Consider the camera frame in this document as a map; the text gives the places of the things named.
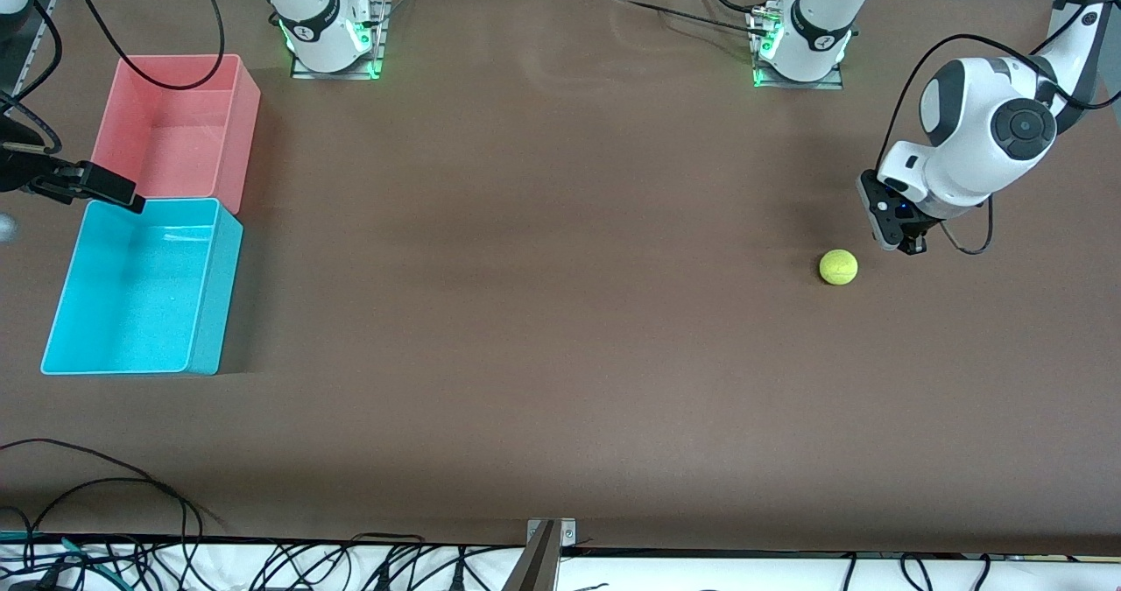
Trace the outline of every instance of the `brown table surface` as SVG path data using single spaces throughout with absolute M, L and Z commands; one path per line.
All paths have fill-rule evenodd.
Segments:
M 215 49 L 205 0 L 95 1 L 133 54 Z M 265 0 L 220 2 L 262 92 L 222 372 L 41 376 L 83 209 L 8 193 L 4 441 L 139 464 L 214 534 L 516 543 L 566 516 L 593 545 L 1121 551 L 1112 114 L 1000 194 L 980 258 L 879 250 L 853 187 L 929 45 L 1030 48 L 1046 0 L 870 0 L 843 92 L 754 89 L 735 33 L 620 0 L 413 0 L 380 82 L 291 81 Z M 117 57 L 80 0 L 55 19 L 28 103 L 83 159 Z M 828 287 L 839 247 L 861 274 Z M 0 471 L 31 509 L 119 474 L 28 447 Z M 57 515 L 178 532 L 127 486 Z

